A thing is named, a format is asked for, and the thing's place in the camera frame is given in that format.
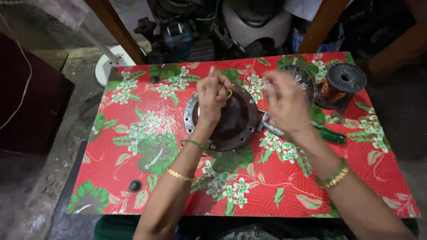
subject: left hand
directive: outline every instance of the left hand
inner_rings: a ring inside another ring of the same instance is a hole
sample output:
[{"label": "left hand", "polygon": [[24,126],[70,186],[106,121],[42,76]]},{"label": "left hand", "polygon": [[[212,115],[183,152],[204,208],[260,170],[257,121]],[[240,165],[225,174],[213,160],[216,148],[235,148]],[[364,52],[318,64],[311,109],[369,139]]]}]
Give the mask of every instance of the left hand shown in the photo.
[{"label": "left hand", "polygon": [[233,84],[212,66],[209,75],[197,83],[200,106],[197,125],[215,128],[221,118],[221,108],[225,106],[230,95],[229,89],[233,89]]}]

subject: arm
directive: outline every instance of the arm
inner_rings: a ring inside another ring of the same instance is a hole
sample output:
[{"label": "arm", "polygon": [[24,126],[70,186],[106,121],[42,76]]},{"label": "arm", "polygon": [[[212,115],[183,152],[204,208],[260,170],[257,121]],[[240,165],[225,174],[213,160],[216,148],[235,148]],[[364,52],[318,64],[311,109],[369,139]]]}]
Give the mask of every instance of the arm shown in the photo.
[{"label": "arm", "polygon": [[[320,179],[331,177],[340,158],[324,143],[313,128],[302,89],[286,73],[270,71],[267,98],[270,115],[305,151]],[[350,171],[327,192],[354,235],[360,239],[415,239],[386,203],[357,175]]]},{"label": "arm", "polygon": [[[209,77],[197,83],[200,116],[189,140],[207,146],[225,106],[227,91],[231,83],[211,68]],[[176,156],[170,169],[186,177],[193,177],[202,156],[202,149],[193,143],[186,143]],[[184,211],[185,202],[191,190],[191,182],[164,173],[141,214],[133,239],[170,239]]]}]

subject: tabletop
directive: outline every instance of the tabletop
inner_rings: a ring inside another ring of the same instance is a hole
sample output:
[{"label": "tabletop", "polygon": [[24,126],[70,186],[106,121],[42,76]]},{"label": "tabletop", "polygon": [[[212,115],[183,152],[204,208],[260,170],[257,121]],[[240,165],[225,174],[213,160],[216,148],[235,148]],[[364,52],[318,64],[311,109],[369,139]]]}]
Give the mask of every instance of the tabletop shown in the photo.
[{"label": "tabletop", "polygon": [[[352,63],[350,53],[273,56],[230,61],[138,65],[111,70],[71,196],[68,213],[141,214],[151,191],[188,138],[184,109],[196,82],[213,65],[243,86],[257,107],[266,70],[295,64],[324,81],[333,64]],[[149,82],[159,76],[158,84]],[[345,134],[347,143],[328,143],[399,217],[420,213],[365,89],[348,105],[344,124],[331,110],[313,107],[313,121]],[[233,151],[202,157],[184,215],[339,217],[326,191],[315,183],[304,151],[269,132],[255,132]],[[129,191],[132,180],[142,188]]]}]

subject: hand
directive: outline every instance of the hand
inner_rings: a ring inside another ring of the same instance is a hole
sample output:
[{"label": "hand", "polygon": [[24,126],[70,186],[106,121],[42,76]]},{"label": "hand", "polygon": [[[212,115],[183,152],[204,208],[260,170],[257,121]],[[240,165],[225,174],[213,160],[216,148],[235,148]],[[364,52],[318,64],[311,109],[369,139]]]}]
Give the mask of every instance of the hand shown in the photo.
[{"label": "hand", "polygon": [[212,66],[209,75],[197,83],[200,115],[197,125],[215,128],[221,118],[221,108],[225,106],[229,96],[228,89],[233,85],[230,80],[215,71]]},{"label": "hand", "polygon": [[302,133],[313,129],[304,90],[285,72],[267,71],[263,76],[269,80],[266,92],[270,117],[298,142]]}]

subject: copper wire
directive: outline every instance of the copper wire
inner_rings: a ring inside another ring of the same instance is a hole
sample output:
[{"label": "copper wire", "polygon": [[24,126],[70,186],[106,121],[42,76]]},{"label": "copper wire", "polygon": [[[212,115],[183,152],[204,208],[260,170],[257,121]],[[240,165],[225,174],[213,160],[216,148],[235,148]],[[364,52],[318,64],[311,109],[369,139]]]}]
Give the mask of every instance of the copper wire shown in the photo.
[{"label": "copper wire", "polygon": [[346,96],[346,93],[336,89],[333,86],[329,86],[328,81],[325,81],[322,85],[322,88],[320,88],[320,95],[327,103],[334,103],[343,99]]}]

